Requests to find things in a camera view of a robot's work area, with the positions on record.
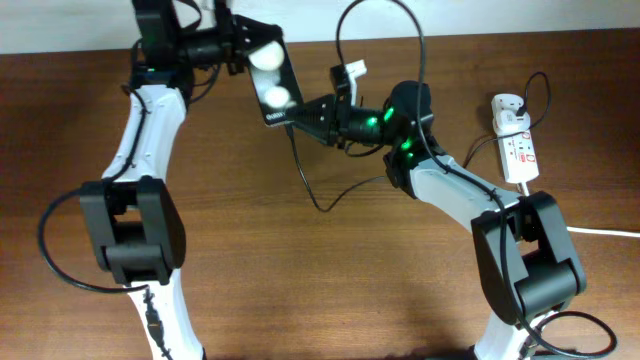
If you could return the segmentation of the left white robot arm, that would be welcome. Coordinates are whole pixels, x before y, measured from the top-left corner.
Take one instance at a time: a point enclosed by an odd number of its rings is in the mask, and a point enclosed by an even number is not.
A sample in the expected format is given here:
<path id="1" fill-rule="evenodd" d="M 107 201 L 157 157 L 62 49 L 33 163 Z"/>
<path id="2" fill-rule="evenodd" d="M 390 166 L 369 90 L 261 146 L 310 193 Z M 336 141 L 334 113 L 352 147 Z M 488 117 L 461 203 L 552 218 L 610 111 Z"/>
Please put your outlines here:
<path id="1" fill-rule="evenodd" d="M 100 179 L 80 188 L 98 266 L 126 293 L 145 328 L 155 359 L 203 359 L 182 290 L 186 233 L 166 177 L 173 144 L 192 104 L 197 68 L 230 73 L 251 54 L 281 43 L 282 29 L 231 13 L 217 1 L 215 25 L 180 25 L 171 1 L 136 1 L 141 34 L 127 87 L 130 113 L 119 148 Z"/>

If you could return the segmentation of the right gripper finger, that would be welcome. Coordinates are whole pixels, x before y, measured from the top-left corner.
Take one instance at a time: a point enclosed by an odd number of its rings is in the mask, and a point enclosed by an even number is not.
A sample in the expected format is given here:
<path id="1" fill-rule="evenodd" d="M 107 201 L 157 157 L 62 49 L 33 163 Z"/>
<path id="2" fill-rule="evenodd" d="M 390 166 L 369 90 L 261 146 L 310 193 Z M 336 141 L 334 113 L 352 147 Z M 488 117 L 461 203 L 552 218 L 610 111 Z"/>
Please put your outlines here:
<path id="1" fill-rule="evenodd" d="M 331 130 L 328 123 L 290 118 L 293 127 L 301 130 L 325 146 L 332 146 Z"/>
<path id="2" fill-rule="evenodd" d="M 327 94 L 285 111 L 286 119 L 294 122 L 326 122 L 335 117 L 335 96 Z"/>

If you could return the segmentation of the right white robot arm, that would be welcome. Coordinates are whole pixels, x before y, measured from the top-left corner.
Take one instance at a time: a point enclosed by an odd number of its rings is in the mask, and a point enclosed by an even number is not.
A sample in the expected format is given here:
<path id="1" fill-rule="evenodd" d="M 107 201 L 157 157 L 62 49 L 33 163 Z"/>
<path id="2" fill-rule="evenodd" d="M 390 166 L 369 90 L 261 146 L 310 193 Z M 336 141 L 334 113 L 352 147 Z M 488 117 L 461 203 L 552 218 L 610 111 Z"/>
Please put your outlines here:
<path id="1" fill-rule="evenodd" d="M 581 353 L 544 340 L 551 321 L 570 316 L 586 289 L 586 273 L 556 200 L 501 189 L 470 173 L 431 133 L 427 84 L 396 85 L 381 109 L 329 94 L 288 105 L 286 119 L 327 146 L 387 146 L 383 161 L 396 188 L 432 205 L 473 236 L 484 297 L 491 308 L 483 336 L 465 359 L 579 359 Z"/>

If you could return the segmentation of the black Galaxy smartphone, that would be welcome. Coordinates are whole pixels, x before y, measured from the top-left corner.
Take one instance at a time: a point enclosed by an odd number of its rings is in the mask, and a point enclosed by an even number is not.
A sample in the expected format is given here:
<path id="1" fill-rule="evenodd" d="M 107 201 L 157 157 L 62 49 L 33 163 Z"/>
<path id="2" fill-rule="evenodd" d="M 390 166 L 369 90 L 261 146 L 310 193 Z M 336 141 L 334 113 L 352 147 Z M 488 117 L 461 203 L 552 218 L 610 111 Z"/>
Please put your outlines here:
<path id="1" fill-rule="evenodd" d="M 265 125 L 286 123 L 286 112 L 304 100 L 283 40 L 271 41 L 252 52 L 248 69 Z"/>

